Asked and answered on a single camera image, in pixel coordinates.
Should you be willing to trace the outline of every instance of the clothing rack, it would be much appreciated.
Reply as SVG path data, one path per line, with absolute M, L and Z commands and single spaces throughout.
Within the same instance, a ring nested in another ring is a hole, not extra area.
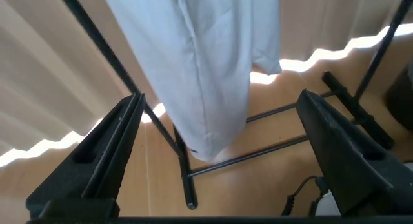
M 136 84 L 130 78 L 125 68 L 118 60 L 118 58 L 116 57 L 108 43 L 105 41 L 104 37 L 97 29 L 94 22 L 90 19 L 89 15 L 86 13 L 85 9 L 82 7 L 80 2 L 78 0 L 63 0 L 63 2 L 70 9 L 70 11 L 76 17 L 77 21 L 79 21 L 79 23 L 81 24 L 81 26 L 85 29 L 89 37 L 93 40 L 98 49 L 105 56 L 106 60 L 110 63 L 110 65 L 116 71 L 118 76 L 122 79 L 123 83 L 128 87 L 131 93 L 141 95 L 139 89 L 136 87 Z M 413 0 L 401 1 L 399 8 L 397 9 L 390 23 L 390 28 L 386 33 L 386 36 L 380 42 L 379 48 L 376 54 L 373 56 L 370 65 L 368 66 L 367 73 L 361 80 L 354 96 L 351 96 L 348 93 L 347 89 L 333 76 L 331 72 L 325 72 L 322 77 L 324 83 L 329 87 L 330 92 L 321 94 L 321 97 L 338 97 L 338 99 L 344 104 L 347 110 L 350 111 L 350 113 L 354 116 L 353 124 L 361 125 L 372 139 L 374 139 L 377 143 L 379 143 L 383 148 L 387 150 L 393 147 L 393 139 L 376 123 L 374 118 L 370 114 L 368 114 L 366 110 L 359 104 L 359 100 L 360 97 L 363 95 L 366 87 L 370 83 L 370 80 L 372 79 L 374 73 L 376 72 L 378 65 L 383 59 L 383 56 L 385 55 L 385 52 L 387 51 L 387 48 L 394 37 L 394 33 L 396 32 L 397 27 L 400 25 L 403 18 L 406 16 L 412 2 Z M 247 118 L 247 123 L 274 114 L 278 114 L 280 112 L 290 110 L 295 107 L 296 104 L 292 103 L 289 105 L 285 105 L 283 107 L 269 110 L 262 114 L 254 115 L 252 117 Z M 206 167 L 192 169 L 190 167 L 186 145 L 184 141 L 181 139 L 181 136 L 179 135 L 178 131 L 174 128 L 174 135 L 176 139 L 176 141 L 174 141 L 172 136 L 163 126 L 162 122 L 160 122 L 160 120 L 156 117 L 152 109 L 147 104 L 145 105 L 145 112 L 150 116 L 154 125 L 157 127 L 157 129 L 160 131 L 160 133 L 163 135 L 163 137 L 166 139 L 168 144 L 172 147 L 172 149 L 178 156 L 181 168 L 183 189 L 185 193 L 185 201 L 186 205 L 190 209 L 195 209 L 198 205 L 194 186 L 194 176 L 211 172 L 213 170 L 217 170 L 258 156 L 262 156 L 263 154 L 267 154 L 308 140 L 306 136 L 296 137 L 289 141 L 278 143 L 270 147 L 245 154 L 243 156 L 236 157 L 234 159 L 229 159 L 221 163 L 208 165 Z

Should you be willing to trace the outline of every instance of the power cord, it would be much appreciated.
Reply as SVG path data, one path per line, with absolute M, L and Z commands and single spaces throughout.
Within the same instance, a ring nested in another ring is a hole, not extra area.
M 285 202 L 285 206 L 284 206 L 284 210 L 281 213 L 282 216 L 286 216 L 286 215 L 290 215 L 292 208 L 294 207 L 294 200 L 297 196 L 297 194 L 299 193 L 299 191 L 301 191 L 301 189 L 304 187 L 304 185 L 310 180 L 310 179 L 316 179 L 318 178 L 317 176 L 309 176 L 307 178 L 305 178 L 305 180 L 300 184 L 300 186 L 298 187 L 298 189 L 295 191 L 295 193 L 288 195 L 287 196 L 287 201 Z

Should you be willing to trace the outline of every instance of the wooden floor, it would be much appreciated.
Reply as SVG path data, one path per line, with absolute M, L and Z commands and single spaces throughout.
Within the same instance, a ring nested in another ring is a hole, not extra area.
M 413 54 L 413 37 L 398 39 L 378 68 L 361 104 L 395 139 L 392 152 L 402 161 L 413 159 L 413 136 L 397 123 L 383 105 L 383 93 Z M 252 85 L 249 115 L 296 102 L 307 88 L 327 92 L 322 82 L 324 71 L 333 74 L 348 87 L 351 94 L 365 73 L 371 50 L 354 50 L 339 61 L 320 61 L 307 72 L 283 72 L 271 85 Z M 352 116 L 335 97 L 327 99 L 345 116 Z M 172 132 L 167 116 L 162 122 Z M 305 134 L 296 110 L 292 109 L 249 123 L 244 132 L 215 159 L 220 162 Z M 23 159 L 0 169 L 0 220 L 22 223 L 28 219 L 26 197 L 70 153 L 50 150 L 39 158 Z M 192 168 L 206 165 L 194 158 Z M 142 124 L 126 168 L 118 196 L 122 216 L 277 216 L 286 196 L 310 175 L 321 175 L 308 142 L 284 148 L 264 156 L 222 168 L 194 179 L 199 206 L 185 205 L 180 171 L 174 152 L 153 124 Z M 310 202 L 319 191 L 313 182 L 296 198 L 292 211 L 306 215 Z

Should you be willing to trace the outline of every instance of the curtain fold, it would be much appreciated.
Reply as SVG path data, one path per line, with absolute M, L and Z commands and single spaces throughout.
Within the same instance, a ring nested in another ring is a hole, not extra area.
M 79 1 L 154 107 L 159 100 L 106 1 Z M 304 61 L 317 48 L 376 35 L 400 1 L 280 0 L 281 58 Z M 61 0 L 0 0 L 0 155 L 71 131 L 84 136 L 128 94 Z

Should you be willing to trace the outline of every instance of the hanging shirt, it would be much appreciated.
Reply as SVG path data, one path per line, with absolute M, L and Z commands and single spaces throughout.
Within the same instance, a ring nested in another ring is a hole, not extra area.
M 252 64 L 281 72 L 278 0 L 107 2 L 187 147 L 211 160 L 245 126 Z

